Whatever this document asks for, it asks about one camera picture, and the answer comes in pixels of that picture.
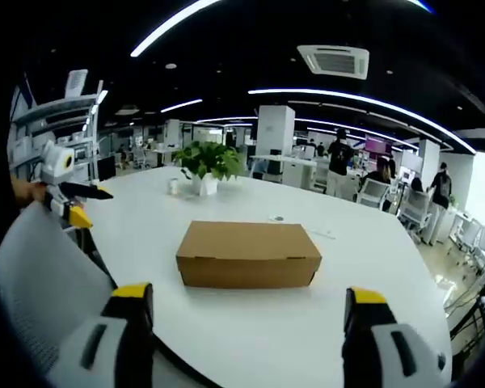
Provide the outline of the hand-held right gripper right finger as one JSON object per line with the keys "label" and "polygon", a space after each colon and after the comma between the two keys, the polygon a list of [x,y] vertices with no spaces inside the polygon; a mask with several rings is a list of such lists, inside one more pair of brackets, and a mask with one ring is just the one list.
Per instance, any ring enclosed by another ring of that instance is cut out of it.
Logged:
{"label": "hand-held right gripper right finger", "polygon": [[448,387],[436,354],[410,325],[398,323],[386,299],[373,290],[346,290],[344,387]]}

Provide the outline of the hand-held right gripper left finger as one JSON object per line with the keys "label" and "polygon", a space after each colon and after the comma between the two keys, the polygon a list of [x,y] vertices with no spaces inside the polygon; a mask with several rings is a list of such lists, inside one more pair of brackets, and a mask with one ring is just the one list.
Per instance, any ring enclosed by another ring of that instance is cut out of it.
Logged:
{"label": "hand-held right gripper left finger", "polygon": [[48,373],[53,387],[151,387],[153,286],[114,289],[101,314],[62,343]]}

